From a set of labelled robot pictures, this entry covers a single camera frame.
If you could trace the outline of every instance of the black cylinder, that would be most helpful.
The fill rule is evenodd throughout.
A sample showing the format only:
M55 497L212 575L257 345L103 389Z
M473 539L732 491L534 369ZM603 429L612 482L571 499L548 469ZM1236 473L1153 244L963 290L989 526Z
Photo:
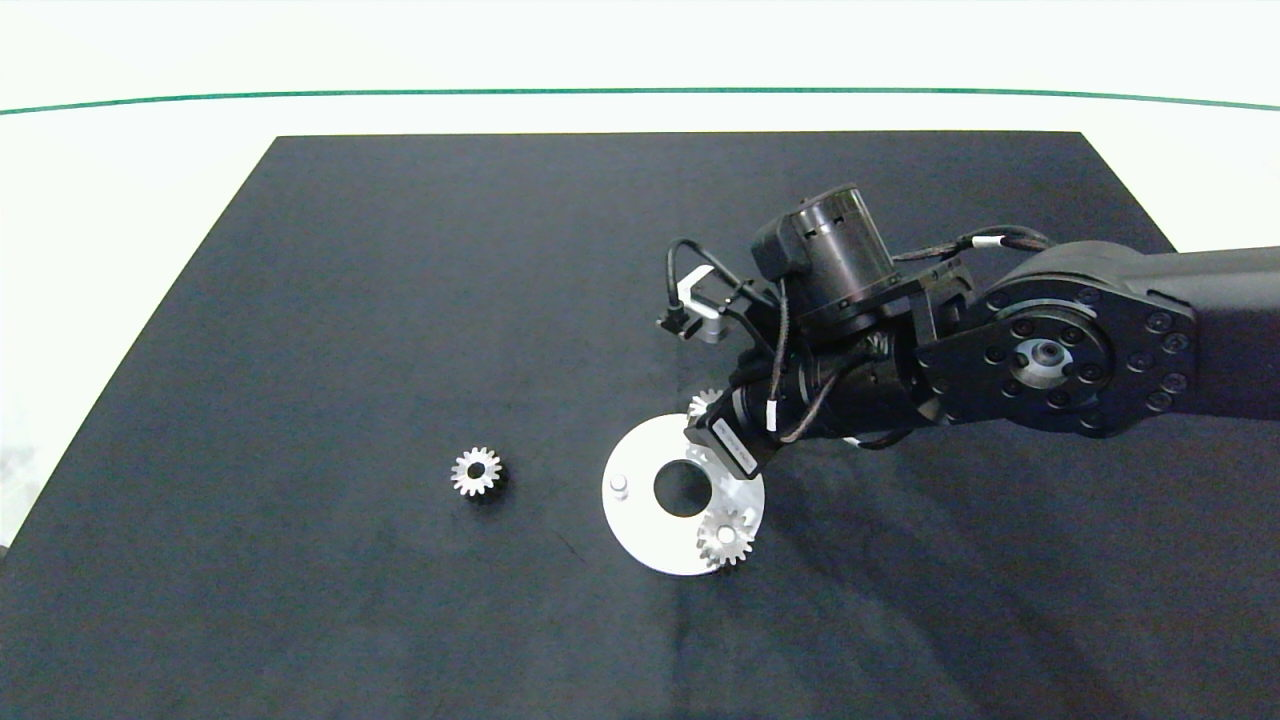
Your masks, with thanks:
M813 338L859 329L856 322L899 281L876 223L852 184L806 200L764 225L751 247L765 278L787 283L796 324Z

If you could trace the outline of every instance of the circular plate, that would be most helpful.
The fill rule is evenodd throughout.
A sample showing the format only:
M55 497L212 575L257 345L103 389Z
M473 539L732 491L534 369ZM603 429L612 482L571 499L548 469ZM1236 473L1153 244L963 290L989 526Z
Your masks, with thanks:
M645 420L618 441L604 465L600 495L609 529L632 557L671 575L701 575L709 566L698 548L698 528L713 507L736 509L758 530L764 518L764 475L740 480L716 454L689 442L684 414ZM653 486L668 462L687 460L710 480L707 507L689 518L672 515L658 505Z

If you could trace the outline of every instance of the cable connector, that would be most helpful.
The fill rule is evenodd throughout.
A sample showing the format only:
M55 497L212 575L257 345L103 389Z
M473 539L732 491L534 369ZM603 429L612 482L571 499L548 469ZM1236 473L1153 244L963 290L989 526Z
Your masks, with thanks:
M658 327L667 331L668 333L677 336L681 340L689 340L694 337L703 324L703 319L695 315L690 315L689 310L685 310L684 305L677 305L675 307L667 307L667 313L658 318Z

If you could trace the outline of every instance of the green line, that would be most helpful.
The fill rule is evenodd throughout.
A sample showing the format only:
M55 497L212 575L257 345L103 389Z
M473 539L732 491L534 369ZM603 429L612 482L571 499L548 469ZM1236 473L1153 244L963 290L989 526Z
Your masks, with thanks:
M479 88L426 88L426 90L283 90L262 92L207 92L200 95L159 95L155 97L123 97L119 100L93 100L61 105L36 105L10 108L0 115L24 113L50 113L52 110L79 110L83 108L110 108L115 105L142 105L147 102L183 102L188 100L252 100L259 97L360 97L385 95L1021 95L1033 97L1076 97L1088 100L1130 100L1138 102L1169 102L1174 105L1203 105L1208 108L1234 108L1238 110L1280 111L1280 105L1261 102L1234 102L1229 100L1199 100L1194 97L1165 97L1160 95L1128 95L1123 92L1083 92L1069 90L1016 90L998 87L479 87Z

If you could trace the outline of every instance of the white label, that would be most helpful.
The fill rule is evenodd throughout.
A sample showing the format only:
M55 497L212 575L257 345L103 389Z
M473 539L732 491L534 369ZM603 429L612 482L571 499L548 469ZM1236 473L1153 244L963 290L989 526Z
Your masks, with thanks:
M733 434L733 428L728 427L724 418L712 423L712 432L714 432L716 437L724 443L724 448L730 451L733 460L737 460L737 464L742 466L742 470L748 474L755 471L755 457L751 457L751 454L746 450L746 446L742 445L742 441L737 439L737 436Z

